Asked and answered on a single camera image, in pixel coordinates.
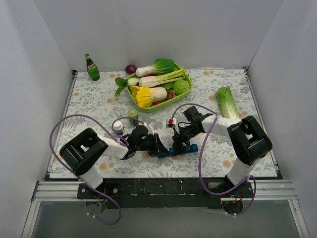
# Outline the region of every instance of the white jar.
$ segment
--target white jar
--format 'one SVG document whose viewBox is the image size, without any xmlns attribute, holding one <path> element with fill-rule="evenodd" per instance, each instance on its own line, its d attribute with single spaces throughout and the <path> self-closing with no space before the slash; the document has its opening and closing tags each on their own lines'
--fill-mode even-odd
<svg viewBox="0 0 317 238">
<path fill-rule="evenodd" d="M 124 134 L 124 127 L 123 127 L 122 123 L 119 120 L 117 120 L 113 124 L 113 129 L 118 135 L 123 135 Z"/>
</svg>

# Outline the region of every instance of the green basket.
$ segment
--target green basket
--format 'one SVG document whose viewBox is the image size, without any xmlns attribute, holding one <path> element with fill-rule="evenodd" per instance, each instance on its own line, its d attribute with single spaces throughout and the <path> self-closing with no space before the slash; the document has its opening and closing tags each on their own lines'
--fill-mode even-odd
<svg viewBox="0 0 317 238">
<path fill-rule="evenodd" d="M 175 63 L 175 68 L 176 68 L 177 70 L 181 69 L 181 67 L 180 67 L 178 64 L 176 64 L 176 63 Z M 132 75 L 130 75 L 127 79 L 133 78 L 133 77 L 136 77 L 135 73 L 132 74 Z M 178 95 L 178 96 L 176 96 L 176 97 L 174 97 L 174 98 L 172 98 L 172 99 L 170 99 L 170 100 L 168 100 L 168 101 L 164 101 L 164 102 L 162 102 L 162 103 L 160 103 L 160 104 L 157 104 L 157 105 L 154 105 L 154 106 L 150 106 L 150 107 L 148 107 L 148 108 L 139 108 L 140 111 L 142 111 L 142 112 L 144 112 L 144 113 L 155 112 L 155 111 L 157 111 L 157 110 L 159 110 L 159 109 L 165 108 L 165 107 L 167 107 L 167 106 L 169 106 L 169 105 L 171 105 L 171 104 L 173 104 L 173 103 L 175 103 L 175 102 L 177 102 L 177 101 L 179 101 L 179 100 L 185 98 L 186 95 L 193 89 L 193 82 L 192 82 L 191 78 L 188 76 L 187 73 L 186 73 L 186 75 L 185 75 L 184 80 L 186 80 L 186 81 L 189 83 L 189 90 L 188 90 L 187 92 L 182 93 L 181 95 Z M 131 99 L 134 101 L 135 105 L 138 105 L 137 102 L 136 102 L 136 101 L 134 100 L 134 98 L 132 97 L 131 90 L 130 90 L 129 87 L 127 87 L 127 90 L 128 90 L 128 93 L 129 93 Z"/>
</svg>

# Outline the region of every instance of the can lid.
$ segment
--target can lid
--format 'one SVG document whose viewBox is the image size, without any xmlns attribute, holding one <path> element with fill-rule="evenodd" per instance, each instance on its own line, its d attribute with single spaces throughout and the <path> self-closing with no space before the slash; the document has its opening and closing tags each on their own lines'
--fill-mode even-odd
<svg viewBox="0 0 317 238">
<path fill-rule="evenodd" d="M 117 120 L 117 121 L 113 124 L 113 129 L 115 129 L 115 130 L 120 130 L 120 129 L 122 129 L 122 123 L 121 123 L 119 120 Z"/>
<path fill-rule="evenodd" d="M 128 117 L 136 118 L 138 116 L 138 112 L 135 109 L 131 109 L 128 111 Z"/>
</svg>

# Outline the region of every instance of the flower pattern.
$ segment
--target flower pattern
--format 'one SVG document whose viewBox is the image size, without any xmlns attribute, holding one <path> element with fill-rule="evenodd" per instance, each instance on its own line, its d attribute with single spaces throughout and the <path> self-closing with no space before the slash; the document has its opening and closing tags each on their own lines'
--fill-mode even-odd
<svg viewBox="0 0 317 238">
<path fill-rule="evenodd" d="M 230 86 L 233 98 L 237 104 L 239 115 L 244 117 L 252 115 L 259 121 L 259 116 L 253 97 L 241 69 L 188 69 L 187 73 L 193 80 L 193 90 L 182 100 L 156 112 L 146 114 L 138 111 L 139 119 L 154 123 L 153 128 L 159 134 L 166 148 L 172 147 L 173 131 L 165 128 L 165 122 L 174 110 L 184 103 L 197 103 L 212 109 L 220 114 L 220 107 L 215 92 L 218 88 Z M 85 114 L 97 119 L 106 129 L 118 117 L 126 116 L 129 109 L 138 107 L 133 103 L 126 90 L 119 98 L 114 96 L 117 85 L 114 79 L 121 75 L 127 77 L 125 72 L 101 72 L 100 80 L 92 81 L 86 72 L 77 75 L 67 115 Z M 188 107 L 181 108 L 176 113 L 178 121 L 186 121 L 182 112 Z M 126 133 L 133 127 L 128 120 L 122 120 Z M 70 118 L 65 121 L 58 141 L 57 151 L 69 140 L 87 127 L 93 128 L 97 133 L 107 134 L 93 121 L 86 118 Z M 191 140 L 198 144 L 199 150 L 205 134 L 201 133 Z M 198 177 L 199 153 L 179 155 L 164 159 L 151 158 L 146 152 L 137 152 L 129 160 L 119 160 L 113 157 L 101 156 L 95 167 L 104 178 L 182 178 Z M 211 134 L 205 146 L 202 159 L 202 173 L 205 177 L 224 177 L 232 168 L 236 159 L 230 139 Z M 270 154 L 261 159 L 253 175 L 258 177 L 275 177 L 276 171 Z M 57 160 L 53 160 L 51 178 L 73 178 L 74 175 L 66 170 Z"/>
</svg>

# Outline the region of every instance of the green bottle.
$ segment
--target green bottle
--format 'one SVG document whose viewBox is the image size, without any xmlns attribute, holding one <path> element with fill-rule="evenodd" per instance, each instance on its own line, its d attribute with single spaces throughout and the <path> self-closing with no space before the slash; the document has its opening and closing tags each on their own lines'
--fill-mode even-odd
<svg viewBox="0 0 317 238">
<path fill-rule="evenodd" d="M 93 81 L 100 79 L 100 74 L 97 65 L 91 60 L 89 54 L 85 54 L 87 63 L 87 72 Z"/>
</svg>

